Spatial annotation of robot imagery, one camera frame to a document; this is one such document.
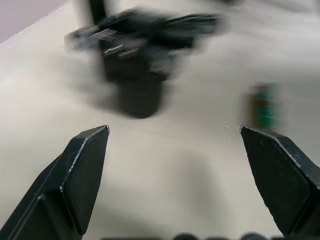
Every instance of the black object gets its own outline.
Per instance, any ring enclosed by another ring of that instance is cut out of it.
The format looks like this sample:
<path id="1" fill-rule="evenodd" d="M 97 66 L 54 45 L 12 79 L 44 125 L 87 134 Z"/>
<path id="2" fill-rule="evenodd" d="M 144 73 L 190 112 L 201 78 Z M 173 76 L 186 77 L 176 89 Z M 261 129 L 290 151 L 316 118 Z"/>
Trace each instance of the black object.
<path id="1" fill-rule="evenodd" d="M 36 178 L 0 231 L 1 240 L 79 240 L 98 194 L 109 128 L 81 132 Z"/>
<path id="2" fill-rule="evenodd" d="M 255 184 L 284 236 L 320 236 L 320 168 L 288 137 L 244 126 Z"/>
<path id="3" fill-rule="evenodd" d="M 214 34 L 221 16 L 172 18 L 137 9 L 110 15 L 109 8 L 103 0 L 90 0 L 93 25 L 69 38 L 78 49 L 99 50 L 106 79 L 118 85 L 121 108 L 147 118 L 161 105 L 163 81 L 172 76 L 178 51 L 192 50 L 200 36 Z"/>

